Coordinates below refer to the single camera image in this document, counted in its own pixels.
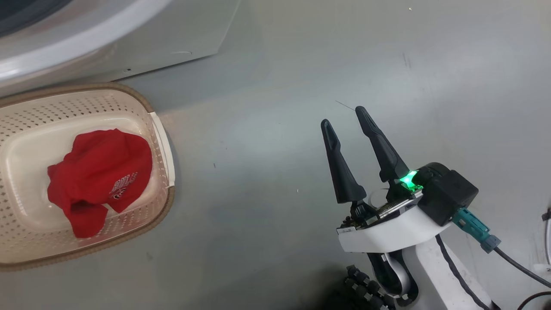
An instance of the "red cloth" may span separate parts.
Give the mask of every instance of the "red cloth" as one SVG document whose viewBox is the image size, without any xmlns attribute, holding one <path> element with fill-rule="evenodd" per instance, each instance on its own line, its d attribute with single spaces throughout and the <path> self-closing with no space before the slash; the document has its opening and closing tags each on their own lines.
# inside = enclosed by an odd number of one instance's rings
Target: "red cloth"
<svg viewBox="0 0 551 310">
<path fill-rule="evenodd" d="M 118 129 L 78 135 L 61 163 L 48 167 L 48 199 L 63 210 L 77 238 L 96 235 L 109 204 L 122 212 L 140 197 L 152 169 L 147 141 Z"/>
</svg>

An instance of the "green led light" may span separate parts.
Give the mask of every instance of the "green led light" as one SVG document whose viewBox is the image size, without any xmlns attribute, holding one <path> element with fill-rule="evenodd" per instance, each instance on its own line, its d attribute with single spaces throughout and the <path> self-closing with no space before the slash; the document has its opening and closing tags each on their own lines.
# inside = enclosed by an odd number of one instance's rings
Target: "green led light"
<svg viewBox="0 0 551 310">
<path fill-rule="evenodd" d="M 400 181 L 404 182 L 409 189 L 411 189 L 411 190 L 416 189 L 419 186 L 412 183 L 413 176 L 416 175 L 416 174 L 417 174 L 417 170 L 411 171 L 405 177 L 400 179 Z"/>
</svg>

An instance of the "teal cable connector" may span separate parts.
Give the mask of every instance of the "teal cable connector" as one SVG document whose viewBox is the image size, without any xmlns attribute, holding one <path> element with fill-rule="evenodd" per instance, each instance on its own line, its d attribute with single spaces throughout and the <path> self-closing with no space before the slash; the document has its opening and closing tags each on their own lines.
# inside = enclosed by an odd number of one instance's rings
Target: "teal cable connector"
<svg viewBox="0 0 551 310">
<path fill-rule="evenodd" d="M 486 253 L 490 253 L 501 243 L 499 238 L 489 233 L 490 228 L 477 219 L 467 208 L 457 210 L 452 222 L 462 231 L 473 236 Z"/>
</svg>

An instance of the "washing machine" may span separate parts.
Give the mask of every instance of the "washing machine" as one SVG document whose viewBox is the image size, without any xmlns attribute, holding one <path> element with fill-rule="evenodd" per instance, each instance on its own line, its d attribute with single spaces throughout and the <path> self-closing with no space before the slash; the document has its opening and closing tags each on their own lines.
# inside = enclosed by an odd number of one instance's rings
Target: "washing machine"
<svg viewBox="0 0 551 310">
<path fill-rule="evenodd" d="M 218 52 L 240 0 L 3 0 L 0 97 Z"/>
</svg>

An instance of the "printed graphic on shirt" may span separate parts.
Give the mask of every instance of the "printed graphic on shirt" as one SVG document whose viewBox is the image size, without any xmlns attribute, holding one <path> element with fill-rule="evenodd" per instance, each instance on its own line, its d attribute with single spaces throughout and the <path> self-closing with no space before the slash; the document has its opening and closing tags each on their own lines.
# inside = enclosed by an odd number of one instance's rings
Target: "printed graphic on shirt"
<svg viewBox="0 0 551 310">
<path fill-rule="evenodd" d="M 120 199 L 122 194 L 124 194 L 124 192 L 126 191 L 126 188 L 130 184 L 132 184 L 132 182 L 134 182 L 137 175 L 137 172 L 132 173 L 132 175 L 127 174 L 123 176 L 120 180 L 115 182 L 115 184 L 113 185 L 113 189 L 111 190 L 111 192 L 109 192 L 109 198 Z"/>
</svg>

